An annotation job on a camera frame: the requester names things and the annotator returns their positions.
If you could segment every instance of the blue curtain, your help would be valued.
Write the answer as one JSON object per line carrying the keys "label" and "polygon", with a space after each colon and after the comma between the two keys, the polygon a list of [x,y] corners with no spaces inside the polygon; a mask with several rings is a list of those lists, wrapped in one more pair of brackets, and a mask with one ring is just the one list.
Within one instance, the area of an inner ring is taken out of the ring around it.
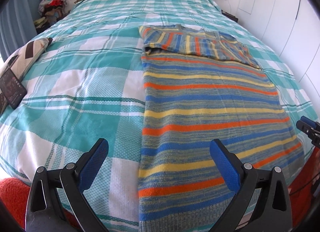
{"label": "blue curtain", "polygon": [[33,21],[40,18],[41,0],[9,0],[0,14],[0,53],[5,61],[37,33]]}

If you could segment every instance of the white wardrobe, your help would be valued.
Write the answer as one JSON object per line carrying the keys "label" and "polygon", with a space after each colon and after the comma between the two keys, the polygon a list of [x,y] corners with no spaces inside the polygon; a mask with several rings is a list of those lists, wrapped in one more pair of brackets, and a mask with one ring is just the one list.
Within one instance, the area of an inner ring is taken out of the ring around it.
{"label": "white wardrobe", "polygon": [[240,0],[236,16],[289,66],[320,117],[320,19],[308,0]]}

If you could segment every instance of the bed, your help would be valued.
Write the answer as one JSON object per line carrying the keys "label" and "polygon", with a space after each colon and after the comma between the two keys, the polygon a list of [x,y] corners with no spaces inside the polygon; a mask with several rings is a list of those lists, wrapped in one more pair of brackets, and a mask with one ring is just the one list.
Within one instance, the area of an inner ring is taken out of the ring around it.
{"label": "bed", "polygon": [[[0,118],[2,168],[30,185],[39,166],[57,169],[76,162],[103,137],[109,142],[109,154],[84,195],[110,231],[138,231],[138,172],[146,106],[139,27],[177,24],[235,37],[275,85],[301,143],[284,160],[270,162],[286,169],[289,185],[313,151],[295,122],[301,116],[318,117],[287,65],[223,16],[212,0],[79,0],[65,19],[35,38],[51,37],[53,42],[23,79],[28,93],[20,106],[7,108]],[[294,167],[286,168],[291,163]],[[227,194],[226,186],[219,186]],[[63,207],[71,210],[64,193],[59,195]],[[230,199],[220,198],[213,205],[215,215],[208,220],[172,231],[208,231]]]}

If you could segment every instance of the plaid bedspread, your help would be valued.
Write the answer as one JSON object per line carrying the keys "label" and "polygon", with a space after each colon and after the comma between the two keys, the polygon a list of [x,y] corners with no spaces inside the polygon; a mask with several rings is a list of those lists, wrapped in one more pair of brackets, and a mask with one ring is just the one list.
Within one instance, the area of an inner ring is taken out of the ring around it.
{"label": "plaid bedspread", "polygon": [[142,26],[146,108],[139,168],[141,230],[213,225],[234,195],[209,153],[219,138],[255,168],[303,164],[303,148],[273,83],[232,36]]}
{"label": "plaid bedspread", "polygon": [[[109,155],[84,194],[110,231],[137,231],[145,111],[138,28],[173,24],[234,36],[276,86],[292,125],[302,115],[317,119],[290,69],[270,48],[224,17],[213,1],[83,0],[36,37],[52,37],[53,43],[25,76],[28,94],[20,106],[7,108],[0,118],[1,166],[30,184],[38,166],[63,167],[103,137],[109,142]],[[312,145],[295,132],[306,161]],[[60,196],[69,208],[64,194]]]}

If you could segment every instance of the blue gripper pad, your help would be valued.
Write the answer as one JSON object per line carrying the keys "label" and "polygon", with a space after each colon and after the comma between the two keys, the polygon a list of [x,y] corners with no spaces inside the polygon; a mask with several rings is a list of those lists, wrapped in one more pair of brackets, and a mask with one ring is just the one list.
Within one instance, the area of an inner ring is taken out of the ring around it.
{"label": "blue gripper pad", "polygon": [[237,193],[241,187],[240,175],[214,140],[210,143],[210,155],[228,189]]}
{"label": "blue gripper pad", "polygon": [[313,129],[316,129],[316,123],[305,116],[301,116],[300,120],[307,125],[310,125]]}
{"label": "blue gripper pad", "polygon": [[96,178],[104,160],[109,152],[108,141],[103,139],[93,155],[79,173],[78,189],[81,193],[89,189]]}

